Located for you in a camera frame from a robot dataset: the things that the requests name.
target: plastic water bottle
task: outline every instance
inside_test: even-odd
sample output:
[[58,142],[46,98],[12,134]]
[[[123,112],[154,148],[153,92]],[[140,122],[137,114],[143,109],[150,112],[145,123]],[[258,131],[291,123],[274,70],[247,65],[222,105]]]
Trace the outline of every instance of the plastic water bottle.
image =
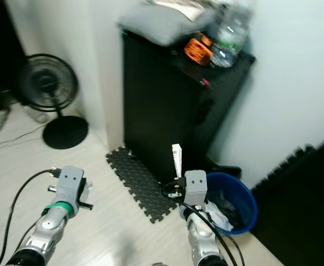
[[250,0],[238,0],[226,12],[219,32],[211,48],[211,61],[220,67],[229,68],[237,59],[249,34],[252,10]]

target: green band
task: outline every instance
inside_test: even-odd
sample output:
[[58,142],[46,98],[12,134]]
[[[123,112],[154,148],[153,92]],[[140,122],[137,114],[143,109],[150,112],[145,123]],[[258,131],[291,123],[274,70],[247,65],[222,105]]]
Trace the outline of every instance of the green band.
[[50,209],[52,207],[62,207],[64,209],[66,209],[68,211],[68,214],[71,216],[73,214],[73,207],[66,203],[66,202],[56,202],[54,204],[48,205],[45,207],[45,209]]

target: black mini fridge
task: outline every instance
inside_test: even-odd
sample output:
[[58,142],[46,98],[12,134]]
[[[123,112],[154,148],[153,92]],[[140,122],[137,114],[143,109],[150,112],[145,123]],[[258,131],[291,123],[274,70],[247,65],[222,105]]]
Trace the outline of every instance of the black mini fridge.
[[183,171],[203,169],[255,61],[241,52],[232,68],[200,66],[185,55],[186,44],[163,48],[123,32],[124,141],[161,183],[176,176],[172,144],[182,147]]

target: gray pillow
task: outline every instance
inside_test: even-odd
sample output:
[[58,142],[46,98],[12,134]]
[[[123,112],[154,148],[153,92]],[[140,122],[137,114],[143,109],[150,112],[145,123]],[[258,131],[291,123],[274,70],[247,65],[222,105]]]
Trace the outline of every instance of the gray pillow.
[[183,37],[206,29],[215,15],[214,9],[207,8],[192,22],[173,8],[143,3],[121,17],[119,25],[155,44],[168,47]]

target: fan grille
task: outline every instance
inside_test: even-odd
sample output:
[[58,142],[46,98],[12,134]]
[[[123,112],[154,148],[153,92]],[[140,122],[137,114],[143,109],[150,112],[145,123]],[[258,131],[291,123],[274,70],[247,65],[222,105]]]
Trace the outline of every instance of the fan grille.
[[[40,81],[50,80],[50,89]],[[27,58],[20,79],[20,90],[28,105],[39,111],[53,112],[67,107],[78,92],[77,78],[63,60],[49,54],[35,54]]]

